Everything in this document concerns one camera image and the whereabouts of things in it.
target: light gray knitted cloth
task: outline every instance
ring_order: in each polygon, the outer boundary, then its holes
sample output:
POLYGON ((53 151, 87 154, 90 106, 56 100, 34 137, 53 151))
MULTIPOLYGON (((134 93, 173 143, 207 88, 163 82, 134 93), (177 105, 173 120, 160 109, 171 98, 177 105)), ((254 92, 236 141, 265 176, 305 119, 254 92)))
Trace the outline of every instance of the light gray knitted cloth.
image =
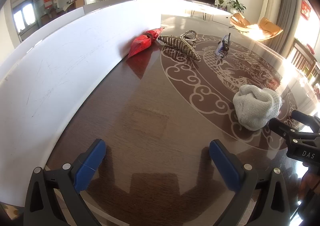
POLYGON ((249 130, 258 130, 279 115, 281 97, 271 89, 242 85, 233 97, 239 123, 249 130))

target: red wrapped object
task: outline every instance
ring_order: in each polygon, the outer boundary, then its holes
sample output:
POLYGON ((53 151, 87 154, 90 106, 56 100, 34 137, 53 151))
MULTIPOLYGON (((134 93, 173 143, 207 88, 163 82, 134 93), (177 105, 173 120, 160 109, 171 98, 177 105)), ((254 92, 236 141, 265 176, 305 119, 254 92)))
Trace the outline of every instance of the red wrapped object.
POLYGON ((135 38, 131 43, 128 58, 150 47, 151 43, 157 39, 163 29, 164 28, 147 30, 144 34, 135 38))

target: small plastic object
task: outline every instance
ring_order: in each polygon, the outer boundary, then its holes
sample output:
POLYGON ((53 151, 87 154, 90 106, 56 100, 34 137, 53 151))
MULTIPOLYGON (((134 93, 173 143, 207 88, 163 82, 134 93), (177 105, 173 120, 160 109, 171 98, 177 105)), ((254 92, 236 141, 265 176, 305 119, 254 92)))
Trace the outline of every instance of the small plastic object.
POLYGON ((225 35, 222 41, 219 41, 216 49, 217 56, 224 58, 228 54, 230 48, 230 35, 231 33, 229 33, 229 35, 225 35))
POLYGON ((135 38, 131 43, 128 58, 150 47, 151 43, 157 39, 163 29, 164 28, 147 30, 144 34, 135 38))

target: red decoration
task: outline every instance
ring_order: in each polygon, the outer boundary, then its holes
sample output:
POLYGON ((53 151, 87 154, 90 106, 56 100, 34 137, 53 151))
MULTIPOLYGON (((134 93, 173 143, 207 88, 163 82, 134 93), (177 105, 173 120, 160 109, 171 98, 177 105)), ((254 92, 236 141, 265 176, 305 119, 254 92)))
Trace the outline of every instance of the red decoration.
POLYGON ((52 0, 43 0, 44 1, 44 8, 48 9, 52 6, 52 0))
POLYGON ((128 58, 150 47, 151 43, 157 39, 162 30, 163 28, 147 30, 143 35, 135 38, 131 43, 128 58))
POLYGON ((307 44, 307 48, 309 49, 309 51, 311 52, 312 55, 316 54, 315 51, 313 50, 313 48, 309 44, 307 44))
POLYGON ((310 17, 311 7, 305 0, 301 3, 301 15, 308 21, 310 17))

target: window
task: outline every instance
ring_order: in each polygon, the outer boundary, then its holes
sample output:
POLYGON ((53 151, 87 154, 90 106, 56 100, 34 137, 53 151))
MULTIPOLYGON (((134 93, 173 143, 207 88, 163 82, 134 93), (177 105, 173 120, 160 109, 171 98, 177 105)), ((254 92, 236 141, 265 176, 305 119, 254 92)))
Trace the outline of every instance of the window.
POLYGON ((32 4, 28 4, 22 9, 24 19, 26 20, 27 25, 33 24, 36 21, 35 13, 33 11, 32 4))
POLYGON ((21 11, 16 12, 13 15, 14 22, 16 23, 16 27, 18 32, 24 30, 26 26, 24 25, 23 17, 21 11))
POLYGON ((33 10, 33 4, 30 0, 15 7, 13 12, 13 19, 18 33, 24 33, 34 26, 36 16, 33 10))

